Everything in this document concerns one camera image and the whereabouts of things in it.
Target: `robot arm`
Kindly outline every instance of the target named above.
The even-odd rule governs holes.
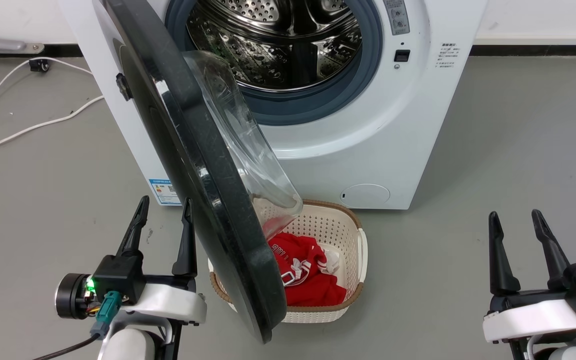
[[[139,237],[148,208],[149,198],[144,196],[116,255],[104,256],[93,275],[69,273],[57,288],[55,309],[60,317],[96,317],[91,335],[103,341],[98,360],[175,360],[182,326],[206,322],[208,306],[195,290],[197,260],[190,199],[183,209],[182,240],[173,275],[142,272]],[[106,311],[113,294],[121,299],[118,309]],[[157,327],[160,335],[134,326]]]
[[[514,360],[576,359],[576,264],[570,264],[544,215],[532,210],[532,223],[548,266],[548,289],[523,290],[513,276],[502,244],[498,214],[489,215],[490,301],[484,316],[487,342],[510,346]],[[536,344],[566,344],[534,351]]]

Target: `basket rim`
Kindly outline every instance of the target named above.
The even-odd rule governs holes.
[[[357,230],[361,230],[361,228],[362,228],[362,223],[361,223],[361,221],[359,221],[359,218],[357,217],[357,215],[354,212],[352,212],[352,210],[348,209],[347,207],[345,207],[343,205],[339,205],[338,203],[334,203],[334,202],[319,201],[319,200],[307,200],[307,199],[303,199],[303,204],[309,205],[311,207],[322,207],[322,208],[331,208],[334,210],[339,210],[340,212],[343,212],[348,217],[350,217],[350,219],[352,219],[352,222],[357,227]],[[226,303],[229,303],[230,305],[233,305],[233,302],[231,301],[231,297],[228,296],[228,294],[226,294],[226,292],[224,292],[224,290],[222,289],[221,286],[219,286],[217,274],[214,271],[210,271],[210,284],[212,285],[212,288],[214,289],[214,291],[217,293],[217,295],[222,300],[226,301]],[[348,300],[340,303],[339,305],[333,305],[333,306],[288,306],[287,311],[290,313],[338,312],[340,310],[346,309],[347,307],[352,305],[355,301],[357,301],[357,299],[359,298],[359,295],[361,294],[363,289],[364,289],[364,283],[359,282],[357,284],[357,287],[355,287],[354,292],[352,293],[352,296],[350,296],[348,298]]]

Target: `white cable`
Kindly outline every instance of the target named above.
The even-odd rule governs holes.
[[[25,133],[27,133],[27,132],[32,132],[32,130],[42,128],[42,127],[44,127],[44,126],[46,126],[46,125],[51,125],[51,124],[55,124],[55,123],[60,123],[60,122],[62,122],[62,121],[66,121],[66,120],[72,119],[72,118],[74,118],[75,116],[77,116],[77,114],[79,114],[80,112],[82,112],[84,109],[86,109],[86,108],[89,107],[90,105],[93,105],[93,104],[96,103],[97,101],[102,100],[103,98],[104,98],[103,96],[99,96],[99,97],[93,98],[92,100],[88,101],[85,105],[83,105],[82,107],[80,107],[77,111],[73,112],[72,114],[69,114],[69,115],[66,116],[66,117],[58,118],[58,119],[51,120],[51,121],[46,121],[46,122],[44,122],[44,123],[38,123],[38,124],[35,125],[35,126],[28,127],[28,128],[25,129],[25,130],[21,130],[21,131],[19,131],[19,132],[16,133],[16,134],[10,135],[9,137],[6,137],[5,139],[1,139],[1,140],[0,140],[0,145],[4,144],[4,143],[6,143],[6,142],[9,142],[9,141],[13,140],[13,139],[16,138],[16,137],[20,137],[21,135],[23,135],[23,134],[25,134]]]
[[[64,64],[66,66],[69,66],[71,68],[77,69],[77,70],[81,70],[85,73],[89,73],[90,75],[92,75],[91,71],[86,70],[85,68],[80,68],[79,66],[75,66],[73,64],[69,64],[65,61],[59,60],[59,59],[54,59],[52,57],[45,57],[45,56],[40,56],[40,57],[33,57],[32,59],[28,59],[25,60],[24,62],[22,62],[21,64],[18,64],[18,66],[16,66],[16,68],[12,69],[12,71],[10,71],[6,76],[4,76],[4,78],[1,80],[0,82],[0,86],[2,86],[2,84],[4,84],[4,82],[6,81],[6,79],[8,79],[15,71],[19,70],[22,66],[24,66],[25,64],[28,64],[28,62],[30,62],[31,60],[51,60],[53,62],[57,62],[60,64]]]

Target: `green led light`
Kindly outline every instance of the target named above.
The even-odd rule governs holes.
[[[92,277],[89,277],[86,281],[86,290],[89,292],[95,291],[95,282],[92,280]]]

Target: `connector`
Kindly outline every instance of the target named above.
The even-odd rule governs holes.
[[[35,59],[29,60],[30,71],[36,71],[38,73],[45,73],[50,69],[50,64],[48,64],[48,59]]]
[[[119,312],[119,308],[122,305],[122,294],[117,291],[108,291],[105,294],[105,298],[99,307],[99,311],[94,317],[96,321],[90,328],[90,335],[99,334],[98,339],[105,339],[108,331],[110,330],[110,323]]]

